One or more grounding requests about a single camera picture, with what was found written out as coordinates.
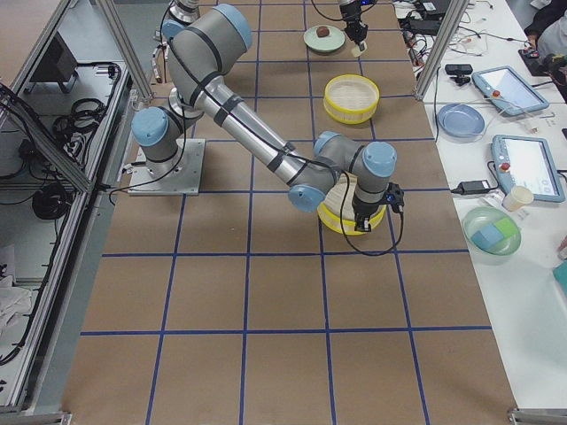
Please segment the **teach pendant tablet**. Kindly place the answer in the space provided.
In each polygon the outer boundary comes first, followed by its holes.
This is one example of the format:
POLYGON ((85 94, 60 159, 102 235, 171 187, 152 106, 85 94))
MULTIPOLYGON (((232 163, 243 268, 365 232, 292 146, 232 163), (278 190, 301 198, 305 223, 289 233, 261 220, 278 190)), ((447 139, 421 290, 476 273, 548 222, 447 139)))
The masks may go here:
POLYGON ((548 100, 510 66, 474 72, 471 79, 495 107, 509 116, 542 111, 549 107, 548 100))
POLYGON ((562 203, 565 200, 559 173, 544 138, 495 135, 491 152, 496 179, 505 194, 515 186, 522 186, 538 201, 562 203))

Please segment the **black power adapter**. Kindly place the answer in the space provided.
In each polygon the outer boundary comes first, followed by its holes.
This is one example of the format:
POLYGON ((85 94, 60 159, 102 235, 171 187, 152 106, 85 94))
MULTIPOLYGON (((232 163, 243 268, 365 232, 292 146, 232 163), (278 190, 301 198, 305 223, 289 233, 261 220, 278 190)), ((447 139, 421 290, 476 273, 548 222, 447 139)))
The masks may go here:
POLYGON ((474 180, 460 182, 450 192, 460 196, 484 195, 498 188, 498 185, 492 186, 488 180, 474 180))

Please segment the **green sponge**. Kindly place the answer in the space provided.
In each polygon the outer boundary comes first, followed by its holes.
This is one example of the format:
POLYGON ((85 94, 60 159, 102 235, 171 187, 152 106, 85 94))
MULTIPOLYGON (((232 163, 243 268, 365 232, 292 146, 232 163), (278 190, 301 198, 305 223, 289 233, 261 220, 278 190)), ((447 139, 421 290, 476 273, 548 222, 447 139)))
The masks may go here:
POLYGON ((508 216, 495 221, 493 225, 501 233, 503 239, 509 239, 519 233, 516 223, 508 216))

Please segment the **aluminium frame post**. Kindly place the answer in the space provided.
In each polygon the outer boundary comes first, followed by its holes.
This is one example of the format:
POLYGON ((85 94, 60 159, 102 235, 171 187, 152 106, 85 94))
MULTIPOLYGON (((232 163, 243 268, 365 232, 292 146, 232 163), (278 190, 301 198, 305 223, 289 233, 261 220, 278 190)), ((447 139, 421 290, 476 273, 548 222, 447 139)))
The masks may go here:
POLYGON ((434 80, 441 59, 445 55, 448 45, 465 13, 467 5, 467 0, 454 0, 449 3, 447 13, 441 22, 430 55, 425 62, 420 78, 417 80, 415 89, 416 100, 423 101, 431 82, 434 80))

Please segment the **green glass bowl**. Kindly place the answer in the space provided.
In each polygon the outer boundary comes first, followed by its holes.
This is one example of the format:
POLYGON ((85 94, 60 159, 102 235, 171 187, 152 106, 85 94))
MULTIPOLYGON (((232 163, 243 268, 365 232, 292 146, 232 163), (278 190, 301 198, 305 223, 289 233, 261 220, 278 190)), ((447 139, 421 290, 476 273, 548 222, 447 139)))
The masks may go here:
POLYGON ((480 206, 469 211, 462 220, 466 239, 480 263, 499 265, 511 259, 521 246, 519 226, 505 212, 480 206))

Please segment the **far teach pendant tablet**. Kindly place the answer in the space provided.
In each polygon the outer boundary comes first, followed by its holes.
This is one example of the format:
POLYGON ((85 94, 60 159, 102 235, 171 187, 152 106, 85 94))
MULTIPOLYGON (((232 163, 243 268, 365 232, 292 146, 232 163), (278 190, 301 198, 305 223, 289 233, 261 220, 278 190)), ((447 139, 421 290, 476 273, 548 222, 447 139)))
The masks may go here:
POLYGON ((471 79, 495 107, 509 116, 542 111, 549 107, 548 100, 510 66, 474 72, 471 79))

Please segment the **paper cup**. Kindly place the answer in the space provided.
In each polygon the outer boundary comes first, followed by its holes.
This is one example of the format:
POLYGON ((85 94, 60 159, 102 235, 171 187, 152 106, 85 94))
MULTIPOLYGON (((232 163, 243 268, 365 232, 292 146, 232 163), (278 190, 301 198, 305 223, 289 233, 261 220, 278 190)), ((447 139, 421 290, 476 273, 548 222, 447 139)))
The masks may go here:
POLYGON ((514 186, 503 198, 501 205, 509 212, 517 211, 534 200, 533 193, 524 186, 514 186))

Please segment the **black webcam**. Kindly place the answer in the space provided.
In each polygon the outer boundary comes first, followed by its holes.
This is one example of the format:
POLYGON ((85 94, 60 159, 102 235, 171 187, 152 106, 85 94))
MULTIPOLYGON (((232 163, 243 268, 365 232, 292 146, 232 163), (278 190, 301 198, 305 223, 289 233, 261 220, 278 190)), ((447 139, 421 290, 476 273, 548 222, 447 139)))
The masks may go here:
POLYGON ((470 83, 473 68, 470 64, 446 64, 445 72, 457 86, 462 87, 470 83))

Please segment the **brown bun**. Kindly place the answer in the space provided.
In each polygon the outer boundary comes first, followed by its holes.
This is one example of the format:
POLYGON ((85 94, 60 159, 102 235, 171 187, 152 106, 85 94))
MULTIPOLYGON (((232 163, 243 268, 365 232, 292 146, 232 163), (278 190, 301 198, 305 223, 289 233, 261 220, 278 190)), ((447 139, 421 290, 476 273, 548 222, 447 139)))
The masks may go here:
POLYGON ((315 29, 315 34, 318 38, 324 38, 330 35, 330 29, 326 26, 319 26, 315 29))

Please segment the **white bun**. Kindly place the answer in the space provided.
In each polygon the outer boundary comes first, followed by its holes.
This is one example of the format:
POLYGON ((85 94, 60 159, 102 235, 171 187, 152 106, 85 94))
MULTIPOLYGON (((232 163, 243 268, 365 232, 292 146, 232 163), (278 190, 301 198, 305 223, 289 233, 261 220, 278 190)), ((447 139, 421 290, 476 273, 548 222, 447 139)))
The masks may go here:
POLYGON ((351 53, 354 58, 359 58, 367 50, 367 48, 367 44, 365 42, 361 42, 352 47, 351 53))

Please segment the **black monitor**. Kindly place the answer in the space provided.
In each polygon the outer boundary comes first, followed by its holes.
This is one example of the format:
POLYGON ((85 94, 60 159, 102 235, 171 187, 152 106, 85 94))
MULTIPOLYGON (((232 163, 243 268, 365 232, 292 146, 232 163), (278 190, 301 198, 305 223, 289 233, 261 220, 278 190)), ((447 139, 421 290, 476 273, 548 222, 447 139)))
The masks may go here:
POLYGON ((24 92, 31 93, 36 83, 57 83, 61 92, 68 94, 78 78, 77 67, 78 62, 74 54, 57 32, 51 39, 30 82, 24 88, 24 92))

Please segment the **near teach pendant tablet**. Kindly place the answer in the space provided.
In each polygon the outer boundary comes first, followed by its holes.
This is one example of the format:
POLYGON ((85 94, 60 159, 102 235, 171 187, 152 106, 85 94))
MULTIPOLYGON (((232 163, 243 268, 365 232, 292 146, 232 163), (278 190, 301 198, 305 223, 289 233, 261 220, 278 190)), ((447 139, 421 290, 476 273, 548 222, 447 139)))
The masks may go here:
POLYGON ((538 201, 562 203, 565 200, 559 173, 544 138, 495 135, 491 152, 496 179, 505 194, 515 186, 522 186, 538 201))

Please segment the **blue sponge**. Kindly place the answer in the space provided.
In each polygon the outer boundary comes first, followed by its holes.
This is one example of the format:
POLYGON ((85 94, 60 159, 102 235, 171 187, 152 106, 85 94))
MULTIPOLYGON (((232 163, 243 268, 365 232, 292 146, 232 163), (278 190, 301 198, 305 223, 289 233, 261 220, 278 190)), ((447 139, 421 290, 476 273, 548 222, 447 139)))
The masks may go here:
POLYGON ((486 224, 479 230, 477 230, 471 237, 470 240, 481 250, 489 251, 497 243, 500 243, 504 239, 501 233, 494 227, 493 223, 486 224))

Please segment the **yellow bamboo steamer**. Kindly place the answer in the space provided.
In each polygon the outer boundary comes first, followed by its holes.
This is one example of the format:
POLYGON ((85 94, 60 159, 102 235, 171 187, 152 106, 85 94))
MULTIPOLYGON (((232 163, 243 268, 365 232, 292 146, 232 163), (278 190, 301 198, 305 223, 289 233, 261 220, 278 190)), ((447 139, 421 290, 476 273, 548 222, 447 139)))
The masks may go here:
POLYGON ((379 88, 372 80, 358 74, 343 74, 325 86, 323 107, 334 120, 358 125, 372 118, 379 100, 379 88))
POLYGON ((361 236, 355 229, 352 207, 353 194, 357 177, 349 174, 349 179, 342 174, 337 184, 327 193, 326 198, 317 207, 321 222, 329 229, 348 236, 361 236))

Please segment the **blue plate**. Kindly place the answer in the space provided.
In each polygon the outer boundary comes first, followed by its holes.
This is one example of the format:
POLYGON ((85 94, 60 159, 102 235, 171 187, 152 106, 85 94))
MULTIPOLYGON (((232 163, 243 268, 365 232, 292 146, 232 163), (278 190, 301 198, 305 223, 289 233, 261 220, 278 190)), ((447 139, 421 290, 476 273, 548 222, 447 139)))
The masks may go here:
POLYGON ((437 113, 440 127, 447 135, 472 141, 485 132, 485 120, 473 107, 466 104, 447 104, 437 113))

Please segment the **pale green plate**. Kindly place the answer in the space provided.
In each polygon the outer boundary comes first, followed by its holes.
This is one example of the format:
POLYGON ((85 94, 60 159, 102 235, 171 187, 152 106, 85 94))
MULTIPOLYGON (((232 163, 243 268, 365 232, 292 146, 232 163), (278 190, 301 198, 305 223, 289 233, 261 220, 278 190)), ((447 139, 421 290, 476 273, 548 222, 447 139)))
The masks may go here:
POLYGON ((345 43, 345 34, 336 27, 330 25, 317 25, 310 27, 304 34, 303 40, 305 45, 312 51, 318 53, 331 53, 339 50, 345 43), (330 35, 324 38, 318 38, 315 29, 319 26, 326 26, 330 29, 330 35))

